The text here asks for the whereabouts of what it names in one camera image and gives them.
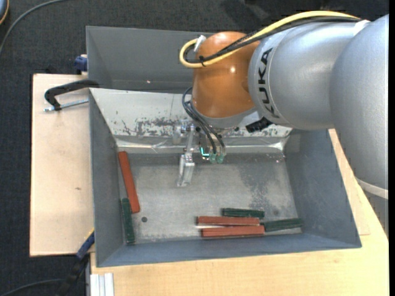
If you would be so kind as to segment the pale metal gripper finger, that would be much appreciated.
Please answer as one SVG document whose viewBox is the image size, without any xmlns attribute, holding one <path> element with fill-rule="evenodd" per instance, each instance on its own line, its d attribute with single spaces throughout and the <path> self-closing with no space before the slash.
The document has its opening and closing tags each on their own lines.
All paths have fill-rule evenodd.
<svg viewBox="0 0 395 296">
<path fill-rule="evenodd" d="M 194 162 L 188 162 L 185 164 L 185 167 L 184 167 L 184 184 L 185 185 L 191 184 L 194 167 L 195 167 Z"/>
<path fill-rule="evenodd" d="M 186 172 L 186 157 L 184 154 L 180 155 L 180 160 L 178 164 L 178 179 L 177 186 L 185 187 L 188 184 Z"/>
</svg>

